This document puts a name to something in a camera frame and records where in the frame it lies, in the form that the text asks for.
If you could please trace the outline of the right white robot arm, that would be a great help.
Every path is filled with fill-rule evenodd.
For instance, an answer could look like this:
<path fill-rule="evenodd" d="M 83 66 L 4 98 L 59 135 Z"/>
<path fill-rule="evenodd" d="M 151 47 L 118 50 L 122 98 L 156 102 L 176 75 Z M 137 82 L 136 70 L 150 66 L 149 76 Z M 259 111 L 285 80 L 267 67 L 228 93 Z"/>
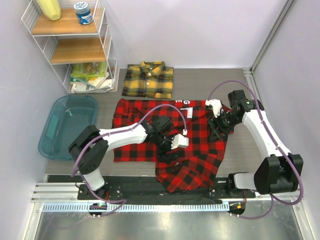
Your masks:
<path fill-rule="evenodd" d="M 213 140 L 225 140 L 236 125 L 243 124 L 251 133 L 262 162 L 255 172 L 239 172 L 228 175 L 226 193 L 233 198 L 244 190 L 257 191 L 261 195 L 295 192 L 303 159 L 284 146 L 267 119 L 259 100 L 248 99 L 243 90 L 228 94 L 230 110 L 224 110 L 218 99 L 207 99 L 205 105 L 212 112 L 207 123 Z"/>

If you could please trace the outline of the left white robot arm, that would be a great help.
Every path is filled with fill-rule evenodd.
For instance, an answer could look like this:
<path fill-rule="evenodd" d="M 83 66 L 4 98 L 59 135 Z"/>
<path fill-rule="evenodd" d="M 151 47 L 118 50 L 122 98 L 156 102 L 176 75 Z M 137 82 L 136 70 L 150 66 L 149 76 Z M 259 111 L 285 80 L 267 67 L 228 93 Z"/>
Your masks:
<path fill-rule="evenodd" d="M 180 135 L 165 135 L 172 127 L 173 123 L 166 116 L 115 129 L 97 129 L 89 125 L 70 144 L 68 151 L 88 185 L 89 194 L 100 200 L 107 192 L 100 171 L 105 154 L 123 146 L 152 143 L 157 147 L 157 154 L 162 156 L 178 147 Z"/>

